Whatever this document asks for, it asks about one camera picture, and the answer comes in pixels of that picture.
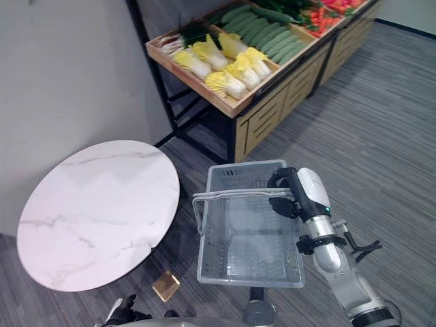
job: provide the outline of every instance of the gray plastic basket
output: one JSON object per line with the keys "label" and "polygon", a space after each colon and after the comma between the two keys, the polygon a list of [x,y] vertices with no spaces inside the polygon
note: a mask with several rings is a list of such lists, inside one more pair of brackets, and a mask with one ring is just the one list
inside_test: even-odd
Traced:
{"label": "gray plastic basket", "polygon": [[[288,288],[305,284],[296,248],[298,220],[276,214],[268,201],[272,196],[289,197],[289,190],[265,188],[282,167],[283,160],[270,160],[209,168],[206,193],[195,194],[193,201],[201,235],[200,283]],[[202,219],[198,200],[205,202]]]}

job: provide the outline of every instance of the round table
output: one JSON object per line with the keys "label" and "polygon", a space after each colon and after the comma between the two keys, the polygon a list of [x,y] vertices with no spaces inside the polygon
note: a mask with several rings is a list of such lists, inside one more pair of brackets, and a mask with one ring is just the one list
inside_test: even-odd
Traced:
{"label": "round table", "polygon": [[154,146],[119,140],[91,146],[35,188],[18,225],[18,255],[29,275],[75,292],[117,280],[166,234],[179,183]]}

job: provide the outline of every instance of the basket handle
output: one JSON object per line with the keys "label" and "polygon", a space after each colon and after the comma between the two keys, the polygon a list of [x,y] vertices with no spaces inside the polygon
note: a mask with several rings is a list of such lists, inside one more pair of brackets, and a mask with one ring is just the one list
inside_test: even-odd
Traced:
{"label": "basket handle", "polygon": [[289,188],[271,188],[271,189],[229,189],[225,191],[215,191],[206,193],[193,194],[192,206],[193,213],[196,216],[197,230],[200,236],[203,236],[203,218],[198,209],[198,202],[214,201],[222,198],[242,198],[248,196],[267,196],[274,198],[277,196],[291,196]]}

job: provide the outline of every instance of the green vegetable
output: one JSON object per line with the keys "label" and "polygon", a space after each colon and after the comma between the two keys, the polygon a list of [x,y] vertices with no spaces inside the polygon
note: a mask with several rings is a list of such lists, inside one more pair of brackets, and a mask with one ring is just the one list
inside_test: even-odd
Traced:
{"label": "green vegetable", "polygon": [[295,46],[295,43],[297,43],[297,38],[286,38],[284,40],[281,40],[279,43],[276,43],[270,50],[266,52],[266,55],[268,58],[274,57],[281,49],[285,48],[289,44],[292,44]]}
{"label": "green vegetable", "polygon": [[268,50],[270,50],[275,44],[279,43],[281,40],[289,38],[290,36],[291,36],[290,30],[287,30],[287,31],[284,31],[284,32],[278,34],[276,37],[274,37],[270,41],[268,41],[268,43],[266,43],[262,47],[261,51],[263,53],[267,53]]}
{"label": "green vegetable", "polygon": [[242,20],[251,17],[257,18],[258,16],[253,14],[252,12],[243,12],[242,14],[239,14],[238,16],[233,18],[227,25],[224,25],[223,29],[227,30],[229,28],[232,28],[234,25],[238,24]]}
{"label": "green vegetable", "polygon": [[229,27],[225,31],[228,33],[238,33],[241,29],[246,27],[247,24],[249,24],[250,22],[252,22],[253,20],[255,20],[257,18],[258,17],[256,15],[254,15],[254,17],[252,17],[252,16],[247,17],[246,19],[243,19],[242,21],[238,22],[237,24],[232,25],[231,27]]}
{"label": "green vegetable", "polygon": [[289,31],[288,27],[282,26],[270,33],[266,34],[258,44],[256,44],[256,48],[261,49],[265,44],[271,41],[274,37],[278,36],[278,34],[283,33],[284,31]]}
{"label": "green vegetable", "polygon": [[271,19],[276,22],[281,22],[283,24],[287,24],[295,21],[291,16],[287,14],[283,14],[281,12],[276,12],[275,10],[269,10],[269,9],[253,6],[251,8],[251,11],[260,17],[265,17],[267,19]]}
{"label": "green vegetable", "polygon": [[230,10],[227,12],[224,16],[221,17],[221,22],[223,24],[227,24],[230,22],[234,17],[238,16],[239,14],[243,12],[248,12],[251,9],[250,5],[242,5],[240,7],[237,7],[235,9]]}
{"label": "green vegetable", "polygon": [[249,24],[247,24],[243,29],[239,31],[239,35],[241,37],[247,36],[247,34],[254,28],[254,26],[257,26],[258,24],[268,24],[268,21],[265,18],[258,18],[255,20],[252,20]]}
{"label": "green vegetable", "polygon": [[257,35],[257,34],[259,34],[261,31],[263,31],[267,26],[268,26],[269,24],[268,24],[268,21],[265,19],[265,21],[264,22],[261,22],[261,23],[259,23],[259,24],[257,24],[256,26],[254,26],[251,30],[250,30],[250,32],[248,32],[248,34],[246,35],[246,36],[244,36],[244,42],[246,43],[246,44],[249,44],[249,45],[253,45],[253,39],[254,39],[254,37]]}
{"label": "green vegetable", "polygon": [[258,42],[264,37],[266,36],[268,33],[274,31],[275,29],[278,29],[280,27],[280,24],[275,22],[273,24],[268,25],[267,27],[265,27],[265,29],[263,29],[259,34],[257,34],[252,42],[252,46],[257,46]]}
{"label": "green vegetable", "polygon": [[300,44],[297,42],[292,42],[290,44],[285,45],[284,47],[282,47],[279,51],[277,51],[276,54],[274,54],[273,56],[271,56],[271,60],[274,61],[275,63],[280,62],[280,60],[282,60],[282,58],[287,55],[289,52],[293,52],[295,48],[297,48]]}
{"label": "green vegetable", "polygon": [[293,51],[290,51],[289,53],[287,53],[285,56],[283,56],[283,58],[280,60],[279,65],[284,65],[285,63],[287,63],[289,60],[291,60],[297,53],[299,53],[304,47],[306,46],[306,44],[301,44],[298,45],[298,47],[296,47],[295,49],[293,49]]}

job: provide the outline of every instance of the black bracket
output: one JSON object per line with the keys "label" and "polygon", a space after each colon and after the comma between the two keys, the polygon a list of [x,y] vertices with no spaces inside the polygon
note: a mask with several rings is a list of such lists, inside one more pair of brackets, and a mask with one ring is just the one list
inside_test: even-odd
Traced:
{"label": "black bracket", "polygon": [[302,235],[300,236],[300,240],[297,242],[297,248],[301,254],[311,255],[313,254],[314,248],[330,243],[334,243],[337,247],[344,247],[347,245],[347,241],[344,238],[336,235],[327,235],[317,238],[316,240],[310,238],[309,235]]}

